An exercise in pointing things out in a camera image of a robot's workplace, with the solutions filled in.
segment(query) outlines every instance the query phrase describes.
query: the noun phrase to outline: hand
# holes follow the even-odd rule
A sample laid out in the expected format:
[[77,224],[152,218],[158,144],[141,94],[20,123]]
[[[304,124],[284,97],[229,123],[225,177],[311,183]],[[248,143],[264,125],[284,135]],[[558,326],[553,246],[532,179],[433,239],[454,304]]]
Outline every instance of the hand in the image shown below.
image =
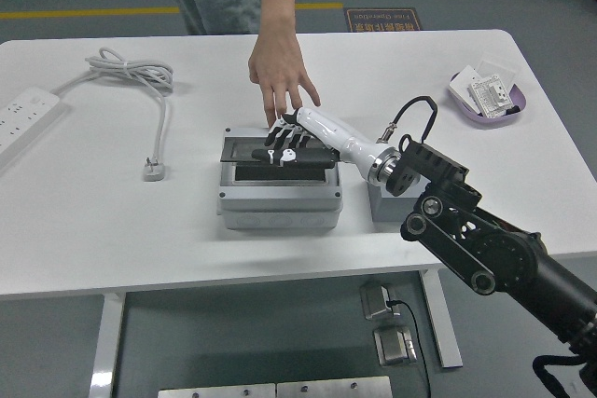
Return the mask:
[[321,104],[317,89],[307,75],[293,25],[262,24],[249,58],[249,78],[261,87],[269,127],[286,112],[287,92],[294,109],[302,106],[299,86],[307,91],[315,106]]

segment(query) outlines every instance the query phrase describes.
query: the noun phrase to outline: power outlet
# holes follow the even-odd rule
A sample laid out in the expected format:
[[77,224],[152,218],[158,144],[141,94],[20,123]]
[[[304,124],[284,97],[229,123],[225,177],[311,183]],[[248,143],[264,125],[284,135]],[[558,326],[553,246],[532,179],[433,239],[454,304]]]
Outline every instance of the power outlet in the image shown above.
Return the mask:
[[28,88],[0,109],[0,170],[63,111],[56,95]]

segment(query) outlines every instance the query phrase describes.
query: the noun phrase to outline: small box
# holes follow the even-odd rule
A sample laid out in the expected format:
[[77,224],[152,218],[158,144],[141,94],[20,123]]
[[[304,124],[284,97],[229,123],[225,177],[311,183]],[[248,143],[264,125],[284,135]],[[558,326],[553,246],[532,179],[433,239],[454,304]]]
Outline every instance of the small box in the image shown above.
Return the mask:
[[402,223],[413,211],[427,184],[427,179],[417,176],[400,196],[392,196],[384,186],[367,184],[371,219],[374,223]]

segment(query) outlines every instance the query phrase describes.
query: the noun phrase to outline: white power cord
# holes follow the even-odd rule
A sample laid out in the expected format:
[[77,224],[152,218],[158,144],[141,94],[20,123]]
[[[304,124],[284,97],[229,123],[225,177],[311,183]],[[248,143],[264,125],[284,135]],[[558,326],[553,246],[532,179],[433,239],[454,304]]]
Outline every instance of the white power cord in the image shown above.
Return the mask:
[[131,79],[147,86],[153,96],[160,100],[160,123],[156,133],[152,158],[146,159],[143,177],[146,181],[160,181],[164,178],[165,167],[160,163],[161,136],[166,119],[166,100],[159,89],[170,93],[174,89],[173,69],[170,65],[155,60],[126,61],[114,50],[106,47],[100,48],[100,56],[85,59],[90,64],[90,70],[71,81],[62,84],[51,93],[60,95],[65,90],[83,81],[89,81],[102,75],[111,75],[123,79]]

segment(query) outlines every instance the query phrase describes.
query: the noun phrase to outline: table leg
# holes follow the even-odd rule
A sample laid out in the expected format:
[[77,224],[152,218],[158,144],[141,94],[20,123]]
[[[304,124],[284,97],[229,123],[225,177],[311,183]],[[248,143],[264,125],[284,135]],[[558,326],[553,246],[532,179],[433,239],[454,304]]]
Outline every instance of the table leg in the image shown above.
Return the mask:
[[425,293],[431,325],[436,337],[437,352],[444,368],[462,367],[463,360],[458,349],[458,341],[451,324],[446,297],[441,288],[437,269],[420,270],[421,283]]
[[104,295],[104,310],[95,350],[90,398],[109,398],[112,394],[124,297],[125,294]]

